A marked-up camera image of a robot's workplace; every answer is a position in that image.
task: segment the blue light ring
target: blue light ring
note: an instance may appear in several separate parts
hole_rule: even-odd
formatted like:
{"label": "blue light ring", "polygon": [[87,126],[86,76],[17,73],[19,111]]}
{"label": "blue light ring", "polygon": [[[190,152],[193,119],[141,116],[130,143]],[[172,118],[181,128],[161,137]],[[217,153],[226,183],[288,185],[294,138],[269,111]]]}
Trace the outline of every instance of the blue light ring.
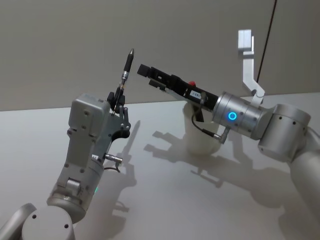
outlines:
{"label": "blue light ring", "polygon": [[234,111],[231,111],[228,113],[227,115],[227,118],[230,120],[230,121],[234,121],[237,119],[237,113],[235,113]]}

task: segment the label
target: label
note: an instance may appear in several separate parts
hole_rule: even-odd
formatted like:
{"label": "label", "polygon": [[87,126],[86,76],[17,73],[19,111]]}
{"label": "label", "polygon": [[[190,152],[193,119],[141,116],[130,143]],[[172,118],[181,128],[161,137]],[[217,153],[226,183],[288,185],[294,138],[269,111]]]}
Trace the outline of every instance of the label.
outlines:
{"label": "label", "polygon": [[92,157],[92,159],[95,159],[95,160],[98,160],[98,158],[99,158],[99,156],[97,156],[97,155],[93,155],[93,154],[92,154],[92,156],[91,156],[91,157]]}
{"label": "label", "polygon": [[200,99],[201,100],[201,94],[199,92],[196,92],[196,91],[191,91],[190,92],[190,96],[196,98],[196,99]]}

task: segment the white bracket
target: white bracket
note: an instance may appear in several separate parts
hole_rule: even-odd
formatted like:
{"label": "white bracket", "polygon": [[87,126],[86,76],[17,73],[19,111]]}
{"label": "white bracket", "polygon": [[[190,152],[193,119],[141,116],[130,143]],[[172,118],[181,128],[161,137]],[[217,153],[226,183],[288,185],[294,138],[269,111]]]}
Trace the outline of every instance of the white bracket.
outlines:
{"label": "white bracket", "polygon": [[254,36],[250,29],[238,31],[238,51],[243,59],[242,82],[253,96],[251,105],[257,107],[263,102],[265,90],[254,79]]}

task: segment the black wire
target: black wire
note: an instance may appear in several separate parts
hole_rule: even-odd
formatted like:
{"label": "black wire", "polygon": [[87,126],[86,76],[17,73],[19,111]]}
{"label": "black wire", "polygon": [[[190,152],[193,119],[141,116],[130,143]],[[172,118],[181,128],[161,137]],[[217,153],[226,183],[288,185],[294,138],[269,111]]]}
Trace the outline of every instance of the black wire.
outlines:
{"label": "black wire", "polygon": [[191,117],[191,122],[193,124],[193,126],[195,126],[197,129],[199,129],[202,132],[202,129],[195,123],[195,116],[200,113],[201,111],[201,107],[199,107],[199,109],[197,111],[195,111]]}
{"label": "black wire", "polygon": [[269,23],[269,29],[268,29],[268,33],[267,33],[267,35],[266,35],[266,40],[265,40],[265,43],[264,43],[263,54],[262,54],[262,58],[261,58],[261,62],[260,62],[258,77],[256,78],[256,82],[257,82],[257,83],[259,82],[262,65],[263,65],[264,59],[265,59],[266,49],[267,49],[267,45],[268,45],[268,41],[269,41],[271,26],[272,26],[272,23],[273,23],[273,21],[274,21],[274,16],[275,16],[275,11],[276,11],[277,2],[278,2],[278,0],[274,0],[272,15],[271,15],[270,23]]}
{"label": "black wire", "polygon": [[118,173],[120,173],[120,170],[119,170],[119,168],[117,168],[117,167],[105,167],[104,170],[115,170],[115,171],[117,171]]}

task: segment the white cup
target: white cup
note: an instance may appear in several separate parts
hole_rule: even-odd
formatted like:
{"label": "white cup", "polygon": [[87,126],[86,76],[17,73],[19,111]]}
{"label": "white cup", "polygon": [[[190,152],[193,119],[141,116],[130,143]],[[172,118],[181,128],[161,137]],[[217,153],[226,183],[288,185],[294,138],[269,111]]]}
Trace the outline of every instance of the white cup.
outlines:
{"label": "white cup", "polygon": [[[193,155],[211,155],[219,149],[220,143],[192,124],[191,117],[193,114],[194,110],[192,105],[186,103],[183,107],[186,149]],[[194,123],[201,129],[217,133],[219,124],[212,121],[212,113],[203,110],[202,114],[204,122],[196,121],[194,118]]]}

